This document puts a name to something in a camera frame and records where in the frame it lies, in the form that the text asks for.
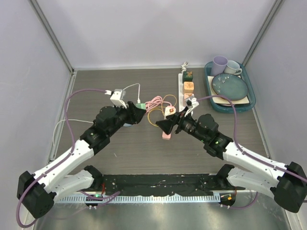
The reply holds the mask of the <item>green plug adapter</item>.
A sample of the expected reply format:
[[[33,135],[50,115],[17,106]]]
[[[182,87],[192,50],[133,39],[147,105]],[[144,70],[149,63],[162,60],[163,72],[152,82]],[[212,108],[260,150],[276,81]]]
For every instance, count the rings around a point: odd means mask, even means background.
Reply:
[[[143,110],[146,110],[146,104],[145,103],[137,103],[136,107],[140,108],[140,109],[143,109]]]

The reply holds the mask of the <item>white cube socket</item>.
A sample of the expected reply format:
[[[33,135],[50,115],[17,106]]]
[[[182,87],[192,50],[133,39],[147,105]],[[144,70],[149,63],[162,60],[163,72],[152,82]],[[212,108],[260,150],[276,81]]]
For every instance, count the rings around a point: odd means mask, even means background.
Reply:
[[[164,115],[165,115],[165,116],[173,115],[175,112],[176,112],[176,108],[175,108],[175,107],[173,107],[173,106],[167,106],[167,107],[165,108]]]

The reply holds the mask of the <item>pink power strip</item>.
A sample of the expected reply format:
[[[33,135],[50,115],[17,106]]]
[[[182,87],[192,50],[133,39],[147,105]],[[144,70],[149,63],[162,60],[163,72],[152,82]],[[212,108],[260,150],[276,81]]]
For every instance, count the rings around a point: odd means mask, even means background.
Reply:
[[[164,131],[162,132],[162,139],[164,140],[170,140],[171,134],[166,134]]]

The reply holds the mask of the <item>pink cube socket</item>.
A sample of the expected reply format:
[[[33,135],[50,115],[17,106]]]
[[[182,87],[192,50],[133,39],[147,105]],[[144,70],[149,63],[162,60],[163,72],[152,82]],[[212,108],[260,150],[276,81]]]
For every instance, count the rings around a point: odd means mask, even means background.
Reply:
[[[193,93],[185,93],[184,94],[184,101],[187,99],[187,98],[189,98],[189,97],[194,97],[194,94]]]

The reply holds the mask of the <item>white multicolour power strip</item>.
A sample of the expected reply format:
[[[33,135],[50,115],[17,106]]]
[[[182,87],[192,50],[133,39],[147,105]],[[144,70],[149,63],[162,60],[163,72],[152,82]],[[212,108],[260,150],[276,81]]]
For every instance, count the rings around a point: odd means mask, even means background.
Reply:
[[[182,82],[182,73],[187,70],[188,62],[184,62],[181,65],[181,72],[178,74],[178,109],[181,111],[185,108],[186,102],[184,99],[184,93],[183,93],[183,82]]]

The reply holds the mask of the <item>orange cube socket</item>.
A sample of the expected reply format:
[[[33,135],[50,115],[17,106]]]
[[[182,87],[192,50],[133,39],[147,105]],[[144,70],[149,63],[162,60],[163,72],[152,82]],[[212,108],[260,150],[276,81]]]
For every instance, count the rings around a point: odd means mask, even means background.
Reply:
[[[192,81],[185,81],[183,83],[183,93],[193,93],[194,83]]]

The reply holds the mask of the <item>dark green cube socket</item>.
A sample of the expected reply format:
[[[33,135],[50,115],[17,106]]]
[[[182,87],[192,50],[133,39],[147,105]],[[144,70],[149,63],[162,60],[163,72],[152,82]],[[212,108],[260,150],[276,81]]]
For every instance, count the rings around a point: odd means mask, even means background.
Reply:
[[[182,73],[182,82],[192,82],[193,81],[193,72],[192,71],[184,71]]]

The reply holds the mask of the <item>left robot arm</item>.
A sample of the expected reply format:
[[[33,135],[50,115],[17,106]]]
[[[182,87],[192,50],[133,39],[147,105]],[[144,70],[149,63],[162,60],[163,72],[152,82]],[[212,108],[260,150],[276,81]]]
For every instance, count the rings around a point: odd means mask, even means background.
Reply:
[[[146,110],[129,101],[125,107],[105,106],[96,115],[93,124],[84,131],[70,149],[44,168],[19,176],[17,198],[30,214],[38,219],[48,213],[54,203],[71,193],[89,188],[97,191],[102,185],[102,175],[93,166],[78,174],[67,174],[87,159],[92,158],[110,143],[110,138],[124,124],[138,124]]]

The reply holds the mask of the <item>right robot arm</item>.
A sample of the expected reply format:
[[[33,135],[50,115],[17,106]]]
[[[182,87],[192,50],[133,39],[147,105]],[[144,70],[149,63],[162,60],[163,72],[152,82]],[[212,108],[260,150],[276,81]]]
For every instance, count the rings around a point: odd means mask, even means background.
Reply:
[[[280,207],[297,213],[307,196],[307,176],[298,163],[285,164],[254,153],[237,141],[219,132],[219,125],[210,114],[198,120],[184,109],[168,115],[156,125],[170,134],[184,131],[204,144],[205,151],[227,161],[218,172],[217,185],[222,189],[230,186],[243,187],[271,197]]]

